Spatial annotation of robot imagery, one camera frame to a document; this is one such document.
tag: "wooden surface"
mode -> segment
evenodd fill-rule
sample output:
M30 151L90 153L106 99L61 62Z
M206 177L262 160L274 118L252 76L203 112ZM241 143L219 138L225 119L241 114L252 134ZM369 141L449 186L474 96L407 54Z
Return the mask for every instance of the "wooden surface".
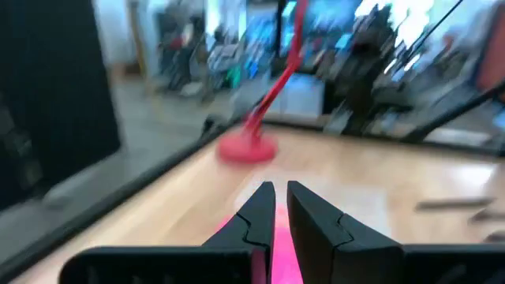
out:
M199 245L217 231L262 181L273 181L278 206L298 180L354 218L401 242L476 243L505 223L469 225L479 209L420 213L427 199L496 196L503 204L505 165L496 159L400 144L269 129L274 161L231 166L209 144L94 226L26 271L15 283L56 283L64 262L100 245Z

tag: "gray floor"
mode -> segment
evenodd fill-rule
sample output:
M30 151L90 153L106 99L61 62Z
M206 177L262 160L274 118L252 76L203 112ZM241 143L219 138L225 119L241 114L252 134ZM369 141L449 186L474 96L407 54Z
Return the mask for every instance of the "gray floor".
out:
M141 80L113 86L122 149L55 186L44 200L29 200L0 214L0 263L87 211L146 170L195 142L210 114L230 115L230 97L209 106L196 99L146 95Z

